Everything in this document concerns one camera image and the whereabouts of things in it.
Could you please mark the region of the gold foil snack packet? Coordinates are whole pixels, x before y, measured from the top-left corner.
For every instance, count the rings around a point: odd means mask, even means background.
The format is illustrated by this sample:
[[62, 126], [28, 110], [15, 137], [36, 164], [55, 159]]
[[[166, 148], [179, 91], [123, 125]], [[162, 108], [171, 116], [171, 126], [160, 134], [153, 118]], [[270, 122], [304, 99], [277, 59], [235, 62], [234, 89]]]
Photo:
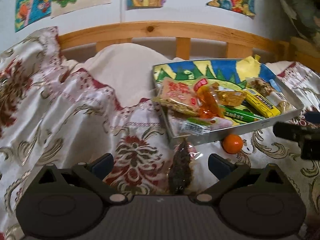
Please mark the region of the gold foil snack packet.
[[217, 103], [223, 106], [240, 106], [246, 98], [246, 93], [236, 90], [219, 90], [213, 88]]

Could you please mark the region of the cream pillow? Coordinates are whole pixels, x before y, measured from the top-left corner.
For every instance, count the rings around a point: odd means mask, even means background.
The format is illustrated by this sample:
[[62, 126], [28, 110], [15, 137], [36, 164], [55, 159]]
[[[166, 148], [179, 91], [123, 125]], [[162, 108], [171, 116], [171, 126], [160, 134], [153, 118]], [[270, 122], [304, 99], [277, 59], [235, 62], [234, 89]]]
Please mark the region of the cream pillow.
[[84, 68], [93, 79], [115, 90], [121, 107], [130, 107], [151, 98], [153, 66], [168, 62], [171, 60], [151, 48], [123, 43], [104, 48], [84, 63], [66, 60], [64, 64], [72, 72]]

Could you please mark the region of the dark brown snack packet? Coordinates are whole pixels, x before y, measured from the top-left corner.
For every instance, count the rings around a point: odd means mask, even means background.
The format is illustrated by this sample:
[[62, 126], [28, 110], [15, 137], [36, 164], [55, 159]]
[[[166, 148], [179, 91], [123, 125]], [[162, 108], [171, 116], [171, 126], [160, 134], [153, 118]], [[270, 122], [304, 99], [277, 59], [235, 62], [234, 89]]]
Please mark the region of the dark brown snack packet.
[[192, 170], [190, 168], [191, 155], [189, 145], [184, 139], [174, 154], [172, 165], [168, 173], [170, 194], [184, 194], [185, 189], [191, 184]]

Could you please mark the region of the yellow snack bar packet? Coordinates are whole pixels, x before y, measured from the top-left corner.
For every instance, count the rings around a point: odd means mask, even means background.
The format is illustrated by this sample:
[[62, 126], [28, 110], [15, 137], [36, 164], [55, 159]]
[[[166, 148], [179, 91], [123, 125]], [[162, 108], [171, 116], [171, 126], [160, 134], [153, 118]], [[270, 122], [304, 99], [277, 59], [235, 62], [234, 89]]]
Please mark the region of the yellow snack bar packet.
[[256, 109], [263, 117], [272, 118], [281, 114], [272, 103], [270, 103], [265, 97], [263, 97], [255, 89], [247, 88], [242, 90], [246, 95], [246, 101]]

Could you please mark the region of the orange transparent snack packet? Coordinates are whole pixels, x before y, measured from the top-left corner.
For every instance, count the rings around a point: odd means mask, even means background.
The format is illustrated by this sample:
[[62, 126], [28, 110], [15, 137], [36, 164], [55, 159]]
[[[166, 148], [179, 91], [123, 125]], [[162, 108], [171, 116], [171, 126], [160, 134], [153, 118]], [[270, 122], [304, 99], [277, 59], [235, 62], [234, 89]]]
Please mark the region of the orange transparent snack packet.
[[197, 97], [200, 100], [199, 117], [203, 119], [210, 119], [213, 117], [224, 118], [223, 111], [215, 100], [213, 94], [210, 92], [208, 86], [200, 87], [197, 92]]

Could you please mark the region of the brown nut snack packet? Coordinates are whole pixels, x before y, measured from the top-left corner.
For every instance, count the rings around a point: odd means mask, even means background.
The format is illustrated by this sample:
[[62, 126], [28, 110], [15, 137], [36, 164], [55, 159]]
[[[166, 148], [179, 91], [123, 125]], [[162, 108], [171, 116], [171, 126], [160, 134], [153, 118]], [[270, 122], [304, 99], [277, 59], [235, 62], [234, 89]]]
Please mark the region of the brown nut snack packet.
[[247, 78], [247, 87], [255, 89], [270, 103], [272, 103], [281, 113], [286, 113], [295, 109], [283, 96], [282, 92], [275, 90], [268, 82], [259, 77]]

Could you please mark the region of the rice cracker snack bag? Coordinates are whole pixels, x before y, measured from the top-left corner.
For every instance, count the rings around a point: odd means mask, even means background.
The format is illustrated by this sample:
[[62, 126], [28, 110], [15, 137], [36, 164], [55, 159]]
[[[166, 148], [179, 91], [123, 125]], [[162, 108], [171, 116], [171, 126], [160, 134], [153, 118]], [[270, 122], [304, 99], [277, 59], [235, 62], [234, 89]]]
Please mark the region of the rice cracker snack bag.
[[165, 77], [153, 99], [163, 107], [188, 116], [200, 116], [200, 100], [186, 83]]

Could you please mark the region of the green snack stick packet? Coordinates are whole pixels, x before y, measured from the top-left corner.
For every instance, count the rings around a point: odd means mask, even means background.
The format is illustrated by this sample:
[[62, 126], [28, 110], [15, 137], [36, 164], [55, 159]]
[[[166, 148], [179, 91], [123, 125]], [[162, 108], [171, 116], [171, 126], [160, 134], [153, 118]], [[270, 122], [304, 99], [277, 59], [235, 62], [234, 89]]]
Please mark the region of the green snack stick packet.
[[225, 106], [220, 106], [220, 108], [224, 111], [225, 116], [236, 119], [238, 121], [246, 122], [246, 123], [265, 119], [263, 116], [256, 115], [254, 113], [243, 111], [236, 108], [228, 108]]

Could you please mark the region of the camouflage fabric pile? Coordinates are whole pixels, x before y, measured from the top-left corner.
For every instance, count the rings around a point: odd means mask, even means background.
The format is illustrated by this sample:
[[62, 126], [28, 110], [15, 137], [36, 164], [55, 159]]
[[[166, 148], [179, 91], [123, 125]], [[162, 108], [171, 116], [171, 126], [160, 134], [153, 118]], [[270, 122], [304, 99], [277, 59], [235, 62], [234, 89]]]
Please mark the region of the camouflage fabric pile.
[[280, 0], [297, 33], [319, 48], [319, 0]]

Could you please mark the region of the wooden bed frame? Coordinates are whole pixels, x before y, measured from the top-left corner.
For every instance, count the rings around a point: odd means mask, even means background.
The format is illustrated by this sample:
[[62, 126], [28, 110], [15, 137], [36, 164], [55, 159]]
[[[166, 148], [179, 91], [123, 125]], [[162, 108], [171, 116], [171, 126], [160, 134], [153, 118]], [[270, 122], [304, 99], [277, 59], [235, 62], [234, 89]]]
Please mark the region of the wooden bed frame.
[[267, 38], [216, 25], [191, 22], [140, 21], [101, 25], [59, 36], [61, 49], [94, 43], [96, 51], [112, 44], [130, 43], [134, 38], [173, 37], [176, 57], [189, 59], [191, 39], [220, 41], [227, 44], [226, 57], [247, 57], [253, 49], [275, 55], [277, 61], [298, 61], [319, 70], [319, 49], [308, 41], [292, 37], [289, 42]]

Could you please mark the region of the colourful painted tray box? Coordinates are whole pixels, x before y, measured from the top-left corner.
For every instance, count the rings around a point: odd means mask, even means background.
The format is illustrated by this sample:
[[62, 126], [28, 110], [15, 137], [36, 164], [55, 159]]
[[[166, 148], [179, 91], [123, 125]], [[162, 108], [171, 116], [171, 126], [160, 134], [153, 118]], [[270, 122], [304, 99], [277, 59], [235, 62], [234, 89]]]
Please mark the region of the colourful painted tray box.
[[207, 59], [153, 67], [155, 102], [171, 144], [245, 134], [296, 117], [301, 100], [257, 58]]

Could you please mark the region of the orange tangerine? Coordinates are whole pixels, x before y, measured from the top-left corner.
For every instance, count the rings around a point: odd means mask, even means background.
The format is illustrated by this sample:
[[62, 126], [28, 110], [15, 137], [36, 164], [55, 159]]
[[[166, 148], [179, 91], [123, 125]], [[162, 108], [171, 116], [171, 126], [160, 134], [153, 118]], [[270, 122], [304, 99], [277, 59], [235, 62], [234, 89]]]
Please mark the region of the orange tangerine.
[[243, 147], [242, 138], [238, 135], [230, 134], [223, 139], [222, 147], [228, 154], [237, 154]]

